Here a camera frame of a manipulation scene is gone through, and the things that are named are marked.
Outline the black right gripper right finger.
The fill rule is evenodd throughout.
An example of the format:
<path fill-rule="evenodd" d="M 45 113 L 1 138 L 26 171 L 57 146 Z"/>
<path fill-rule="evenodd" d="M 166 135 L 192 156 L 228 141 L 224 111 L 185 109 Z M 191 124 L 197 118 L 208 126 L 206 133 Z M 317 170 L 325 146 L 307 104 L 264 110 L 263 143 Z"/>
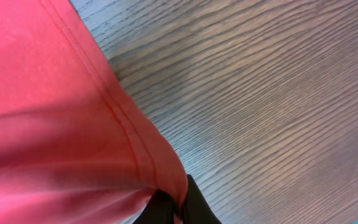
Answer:
<path fill-rule="evenodd" d="M 222 224 L 212 212 L 194 178 L 187 174 L 188 190 L 183 204 L 184 224 Z"/>

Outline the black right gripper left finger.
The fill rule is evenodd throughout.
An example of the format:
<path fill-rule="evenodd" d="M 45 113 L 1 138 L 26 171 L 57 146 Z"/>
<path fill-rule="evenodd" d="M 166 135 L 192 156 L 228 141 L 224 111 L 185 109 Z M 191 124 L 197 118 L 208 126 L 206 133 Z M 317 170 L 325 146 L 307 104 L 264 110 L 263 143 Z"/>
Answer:
<path fill-rule="evenodd" d="M 156 190 L 133 224 L 174 224 L 174 200 L 164 191 Z"/>

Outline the red t-shirt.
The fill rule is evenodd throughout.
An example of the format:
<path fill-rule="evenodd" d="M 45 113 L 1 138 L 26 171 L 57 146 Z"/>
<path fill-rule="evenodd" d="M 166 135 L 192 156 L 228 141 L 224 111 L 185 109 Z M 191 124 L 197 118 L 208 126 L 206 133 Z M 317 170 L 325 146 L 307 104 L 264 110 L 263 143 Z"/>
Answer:
<path fill-rule="evenodd" d="M 0 223 L 115 223 L 187 188 L 73 6 L 0 0 Z"/>

